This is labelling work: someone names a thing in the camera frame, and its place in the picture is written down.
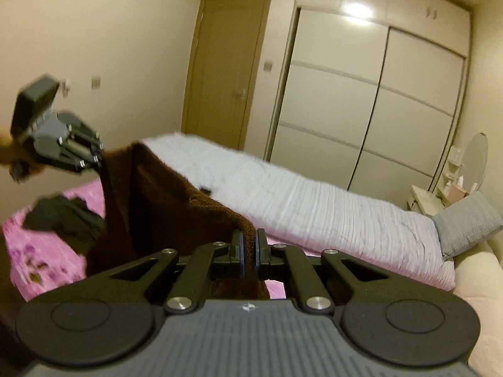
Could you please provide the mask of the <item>person's left hand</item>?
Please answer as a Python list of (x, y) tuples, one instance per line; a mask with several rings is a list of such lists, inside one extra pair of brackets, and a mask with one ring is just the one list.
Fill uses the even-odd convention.
[(44, 166), (36, 163), (30, 154), (13, 139), (9, 131), (2, 130), (0, 133), (1, 166), (11, 166), (19, 160), (28, 163), (30, 174), (39, 174), (44, 170)]

